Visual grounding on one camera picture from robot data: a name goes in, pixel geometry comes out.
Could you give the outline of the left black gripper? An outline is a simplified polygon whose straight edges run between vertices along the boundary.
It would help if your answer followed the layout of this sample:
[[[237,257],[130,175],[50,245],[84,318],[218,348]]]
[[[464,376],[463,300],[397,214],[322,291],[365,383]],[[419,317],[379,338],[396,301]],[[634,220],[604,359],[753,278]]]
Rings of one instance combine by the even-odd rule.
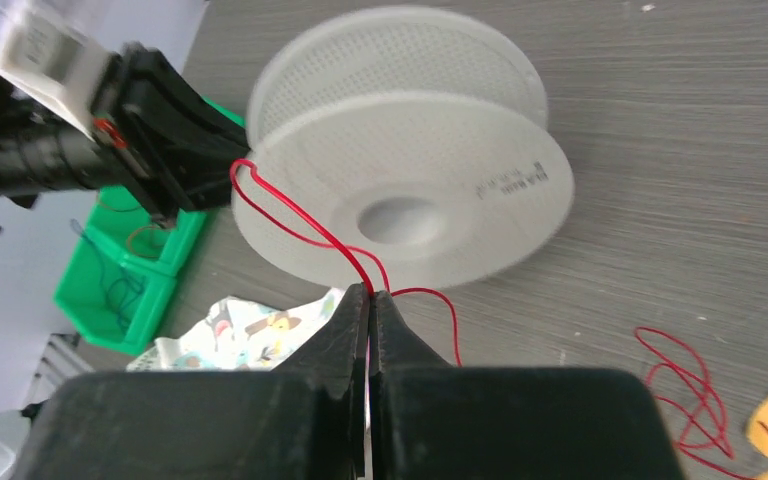
[[[249,152],[244,127],[159,50],[129,43],[122,60],[118,121],[98,111],[88,134],[36,100],[14,97],[0,77],[1,197],[30,209],[43,193],[122,186],[163,228],[176,226],[181,212],[230,204],[231,161]],[[154,167],[138,165],[138,154]]]

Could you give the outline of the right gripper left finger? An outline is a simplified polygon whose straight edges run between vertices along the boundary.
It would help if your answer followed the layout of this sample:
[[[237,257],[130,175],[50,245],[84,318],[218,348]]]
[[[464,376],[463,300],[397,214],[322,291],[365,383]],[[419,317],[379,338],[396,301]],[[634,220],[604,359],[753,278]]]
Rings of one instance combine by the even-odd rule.
[[[356,479],[370,296],[270,371],[97,372],[45,402],[17,479]]]

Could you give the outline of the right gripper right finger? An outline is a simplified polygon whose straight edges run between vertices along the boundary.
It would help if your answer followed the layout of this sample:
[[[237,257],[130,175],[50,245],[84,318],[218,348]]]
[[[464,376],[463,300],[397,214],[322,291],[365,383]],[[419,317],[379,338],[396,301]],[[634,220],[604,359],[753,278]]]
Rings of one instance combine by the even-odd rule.
[[[370,317],[377,479],[681,479],[642,381],[592,367],[456,367],[376,295]]]

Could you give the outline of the grey plastic spool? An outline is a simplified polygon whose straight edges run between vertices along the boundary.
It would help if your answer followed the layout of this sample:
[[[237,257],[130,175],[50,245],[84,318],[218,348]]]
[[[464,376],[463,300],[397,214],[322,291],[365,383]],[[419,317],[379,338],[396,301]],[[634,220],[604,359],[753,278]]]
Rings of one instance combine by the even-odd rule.
[[[394,289],[466,284],[561,228],[574,177],[526,54],[471,17],[359,10],[279,51],[249,101],[259,174]]]

